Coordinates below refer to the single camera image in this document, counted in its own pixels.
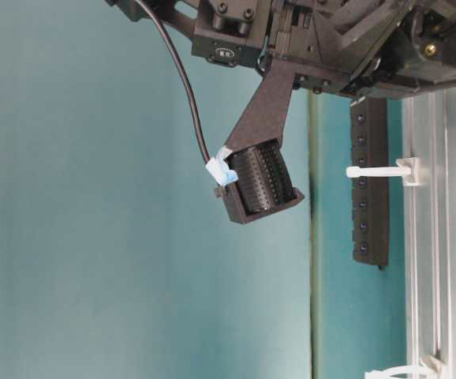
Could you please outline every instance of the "black roller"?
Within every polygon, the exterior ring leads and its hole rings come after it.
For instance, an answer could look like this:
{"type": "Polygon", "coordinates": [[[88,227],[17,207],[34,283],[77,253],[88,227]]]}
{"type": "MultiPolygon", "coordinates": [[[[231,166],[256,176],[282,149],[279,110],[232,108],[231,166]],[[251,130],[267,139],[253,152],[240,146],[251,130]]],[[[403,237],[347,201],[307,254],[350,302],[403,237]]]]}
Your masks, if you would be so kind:
{"type": "Polygon", "coordinates": [[[267,211],[296,198],[277,141],[253,146],[230,157],[248,214],[267,211]]]}

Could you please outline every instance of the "black plastic part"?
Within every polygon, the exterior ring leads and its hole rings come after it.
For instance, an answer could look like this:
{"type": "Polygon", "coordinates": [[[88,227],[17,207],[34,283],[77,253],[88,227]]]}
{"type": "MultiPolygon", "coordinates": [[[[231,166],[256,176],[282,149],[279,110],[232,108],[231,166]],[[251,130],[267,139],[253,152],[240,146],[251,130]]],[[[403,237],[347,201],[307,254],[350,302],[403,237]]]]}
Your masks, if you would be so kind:
{"type": "Polygon", "coordinates": [[[296,197],[277,141],[233,154],[229,165],[238,174],[237,187],[248,214],[284,205],[296,197]]]}
{"type": "Polygon", "coordinates": [[[293,207],[304,198],[293,188],[275,140],[234,153],[228,163],[239,179],[218,187],[216,195],[222,197],[235,223],[250,223],[293,207]]]}
{"type": "MultiPolygon", "coordinates": [[[[386,167],[387,102],[355,100],[351,104],[351,157],[354,166],[386,167]]],[[[353,180],[354,260],[386,266],[389,258],[389,180],[353,180]]]]}

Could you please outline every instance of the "robotic arm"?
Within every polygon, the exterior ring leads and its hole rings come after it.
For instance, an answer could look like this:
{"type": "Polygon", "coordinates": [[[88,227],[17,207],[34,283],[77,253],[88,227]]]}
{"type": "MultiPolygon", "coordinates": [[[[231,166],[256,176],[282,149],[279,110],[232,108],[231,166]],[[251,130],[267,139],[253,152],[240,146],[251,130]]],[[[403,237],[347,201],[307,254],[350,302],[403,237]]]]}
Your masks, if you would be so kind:
{"type": "MultiPolygon", "coordinates": [[[[106,1],[131,21],[149,17],[135,0],[106,1]]],[[[303,199],[280,153],[294,89],[356,104],[456,86],[456,0],[182,0],[196,19],[178,0],[144,1],[191,40],[193,55],[263,78],[226,140],[238,181],[216,190],[237,223],[303,199]]]]}

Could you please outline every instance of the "bolt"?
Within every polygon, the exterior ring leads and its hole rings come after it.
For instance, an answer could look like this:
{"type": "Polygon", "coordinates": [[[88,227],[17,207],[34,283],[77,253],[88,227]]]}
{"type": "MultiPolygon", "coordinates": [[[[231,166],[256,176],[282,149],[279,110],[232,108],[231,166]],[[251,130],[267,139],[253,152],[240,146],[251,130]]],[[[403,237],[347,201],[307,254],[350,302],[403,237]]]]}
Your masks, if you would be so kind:
{"type": "Polygon", "coordinates": [[[225,2],[219,3],[219,5],[218,5],[218,11],[219,11],[220,13],[226,13],[227,10],[228,10],[228,4],[226,4],[225,2]]]}
{"type": "Polygon", "coordinates": [[[254,10],[252,8],[247,8],[244,12],[244,18],[246,20],[251,20],[252,16],[254,16],[254,10]]]}
{"type": "Polygon", "coordinates": [[[430,44],[426,45],[426,47],[424,48],[424,53],[428,57],[432,57],[433,55],[435,55],[436,51],[437,51],[437,48],[434,43],[430,43],[430,44]]]}

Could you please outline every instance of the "teal wall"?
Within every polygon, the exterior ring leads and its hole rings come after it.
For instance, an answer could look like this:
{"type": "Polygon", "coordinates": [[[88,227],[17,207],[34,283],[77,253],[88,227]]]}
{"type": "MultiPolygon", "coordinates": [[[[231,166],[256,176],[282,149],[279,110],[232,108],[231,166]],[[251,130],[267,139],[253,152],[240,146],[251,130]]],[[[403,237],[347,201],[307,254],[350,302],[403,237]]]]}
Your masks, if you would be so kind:
{"type": "MultiPolygon", "coordinates": [[[[389,102],[389,161],[402,157],[402,109],[389,102]]],[[[362,378],[406,364],[403,190],[390,179],[390,260],[380,271],[353,260],[349,100],[312,101],[314,374],[362,378]]]]}
{"type": "MultiPolygon", "coordinates": [[[[189,56],[211,151],[257,75],[189,56]]],[[[307,95],[284,156],[308,195],[307,95]]],[[[309,209],[230,223],[148,23],[0,2],[0,379],[307,378],[309,209]]]]}

